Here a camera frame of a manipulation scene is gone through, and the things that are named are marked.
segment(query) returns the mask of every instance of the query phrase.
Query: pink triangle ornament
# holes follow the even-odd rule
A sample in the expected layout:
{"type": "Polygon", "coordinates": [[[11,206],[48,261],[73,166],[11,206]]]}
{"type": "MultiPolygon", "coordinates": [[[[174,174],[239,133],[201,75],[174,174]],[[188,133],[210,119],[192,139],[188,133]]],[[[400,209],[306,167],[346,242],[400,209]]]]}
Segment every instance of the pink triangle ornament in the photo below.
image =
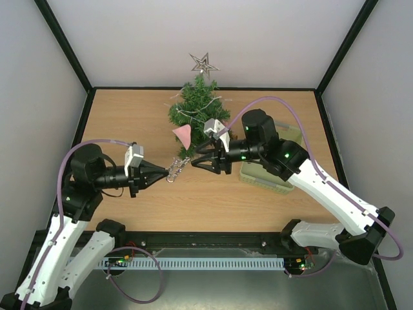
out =
{"type": "Polygon", "coordinates": [[[189,124],[183,125],[172,131],[182,142],[186,150],[191,146],[191,126],[189,124]]]}

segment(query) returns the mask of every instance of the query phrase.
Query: green plastic basket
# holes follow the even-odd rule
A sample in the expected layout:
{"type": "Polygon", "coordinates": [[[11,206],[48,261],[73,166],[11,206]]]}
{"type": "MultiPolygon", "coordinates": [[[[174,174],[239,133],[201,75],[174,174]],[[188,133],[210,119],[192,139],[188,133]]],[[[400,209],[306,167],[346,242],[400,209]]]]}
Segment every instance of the green plastic basket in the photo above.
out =
{"type": "MultiPolygon", "coordinates": [[[[299,128],[277,121],[274,123],[276,124],[280,138],[292,140],[303,145],[303,135],[299,128]]],[[[284,182],[279,177],[273,176],[257,163],[242,163],[241,170],[239,171],[239,179],[242,182],[269,189],[283,195],[290,193],[294,189],[294,186],[289,182],[284,182]]]]}

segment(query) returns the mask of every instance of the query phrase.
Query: gray metal floor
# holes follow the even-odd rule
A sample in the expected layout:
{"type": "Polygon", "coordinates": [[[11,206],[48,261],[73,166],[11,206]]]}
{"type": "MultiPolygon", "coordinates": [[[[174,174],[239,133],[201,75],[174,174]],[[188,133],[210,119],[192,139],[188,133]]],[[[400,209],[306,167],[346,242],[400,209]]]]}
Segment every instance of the gray metal floor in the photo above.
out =
{"type": "MultiPolygon", "coordinates": [[[[165,278],[161,298],[138,305],[123,298],[96,270],[80,288],[72,309],[387,309],[376,272],[340,259],[313,278],[288,279],[280,271],[165,271],[165,278]]],[[[116,280],[137,299],[151,298],[159,283],[157,271],[126,271],[116,280]]]]}

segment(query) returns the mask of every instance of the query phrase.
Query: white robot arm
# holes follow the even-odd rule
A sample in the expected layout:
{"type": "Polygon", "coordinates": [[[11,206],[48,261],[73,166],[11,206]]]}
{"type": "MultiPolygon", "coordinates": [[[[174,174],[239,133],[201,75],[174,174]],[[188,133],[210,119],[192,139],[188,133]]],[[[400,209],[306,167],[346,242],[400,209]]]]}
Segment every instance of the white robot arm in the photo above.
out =
{"type": "Polygon", "coordinates": [[[52,216],[46,240],[29,274],[15,293],[3,297],[3,309],[70,309],[78,289],[97,263],[115,246],[125,244],[125,226],[103,220],[67,264],[78,238],[103,200],[103,190],[129,187],[134,198],[139,190],[168,176],[166,169],[143,160],[143,147],[136,143],[128,145],[125,165],[119,167],[98,145],[83,144],[74,151],[70,161],[72,172],[62,186],[63,213],[55,212],[52,216]],[[106,167],[105,160],[112,167],[106,167]]]}
{"type": "Polygon", "coordinates": [[[217,123],[206,122],[204,132],[210,141],[197,148],[203,156],[193,160],[192,165],[216,174],[230,174],[235,161],[261,164],[269,173],[305,191],[339,220],[336,224],[292,220],[281,232],[286,248],[325,247],[341,251],[358,264],[368,264],[386,234],[376,222],[390,226],[393,211],[388,207],[378,209],[358,198],[311,161],[303,147],[279,139],[274,120],[264,111],[250,110],[243,114],[242,122],[246,138],[229,143],[227,132],[221,139],[217,123]]]}

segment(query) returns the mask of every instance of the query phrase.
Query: white cable tray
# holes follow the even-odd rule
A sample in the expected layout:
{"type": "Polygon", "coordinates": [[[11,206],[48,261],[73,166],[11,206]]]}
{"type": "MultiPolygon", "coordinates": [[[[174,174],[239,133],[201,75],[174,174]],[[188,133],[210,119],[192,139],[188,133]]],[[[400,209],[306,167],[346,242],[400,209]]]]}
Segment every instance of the white cable tray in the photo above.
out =
{"type": "MultiPolygon", "coordinates": [[[[282,258],[157,258],[162,270],[284,270],[282,258]]],[[[108,266],[108,258],[95,269],[108,266]]],[[[113,270],[157,270],[151,258],[134,258],[132,262],[113,266],[113,270]]]]}

